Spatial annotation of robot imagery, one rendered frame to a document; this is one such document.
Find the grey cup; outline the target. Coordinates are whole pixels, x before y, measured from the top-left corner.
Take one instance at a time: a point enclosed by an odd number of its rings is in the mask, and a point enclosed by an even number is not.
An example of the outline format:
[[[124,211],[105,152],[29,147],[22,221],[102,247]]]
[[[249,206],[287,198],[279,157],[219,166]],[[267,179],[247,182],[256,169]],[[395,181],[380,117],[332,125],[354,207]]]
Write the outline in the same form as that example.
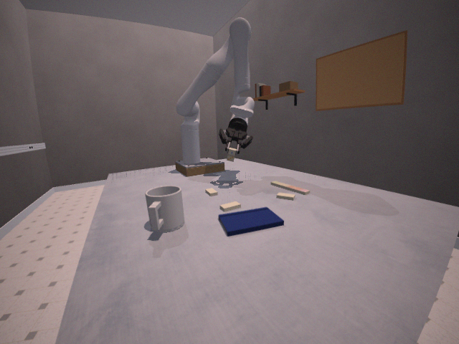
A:
[[[147,208],[149,208],[148,216],[151,215],[149,221],[150,225],[152,223],[152,230],[169,232],[184,225],[184,208],[180,187],[159,186],[149,189],[146,192],[146,203]]]

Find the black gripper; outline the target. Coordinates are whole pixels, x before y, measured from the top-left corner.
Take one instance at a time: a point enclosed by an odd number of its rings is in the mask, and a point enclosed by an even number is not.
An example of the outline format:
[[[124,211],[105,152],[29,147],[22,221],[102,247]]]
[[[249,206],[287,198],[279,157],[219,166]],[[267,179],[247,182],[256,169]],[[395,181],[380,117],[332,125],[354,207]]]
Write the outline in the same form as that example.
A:
[[[228,136],[228,140],[226,139],[225,133]],[[248,137],[247,123],[242,118],[233,118],[229,122],[229,126],[225,131],[223,131],[223,129],[219,129],[219,136],[222,143],[226,144],[225,151],[227,153],[229,152],[231,142],[233,140],[237,141],[237,150],[235,155],[240,153],[241,148],[246,148],[252,142],[253,139],[253,136]],[[242,140],[244,139],[246,139],[246,141],[242,143]]]

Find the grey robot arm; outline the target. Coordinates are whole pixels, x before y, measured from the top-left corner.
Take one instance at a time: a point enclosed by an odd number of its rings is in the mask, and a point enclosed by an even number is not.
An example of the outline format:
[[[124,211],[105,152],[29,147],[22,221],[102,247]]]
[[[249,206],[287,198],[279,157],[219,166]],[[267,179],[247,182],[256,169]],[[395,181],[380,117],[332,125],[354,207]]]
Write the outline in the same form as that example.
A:
[[[200,163],[199,149],[199,103],[197,100],[209,88],[216,84],[234,58],[235,93],[230,112],[233,118],[242,118],[248,124],[253,116],[255,102],[251,97],[240,97],[242,92],[250,90],[250,68],[248,62],[248,41],[251,27],[244,18],[236,18],[229,27],[227,41],[205,63],[193,83],[180,97],[176,111],[184,117],[181,124],[181,145],[183,163]],[[250,35],[250,36],[249,36]],[[247,104],[245,104],[247,103]]]

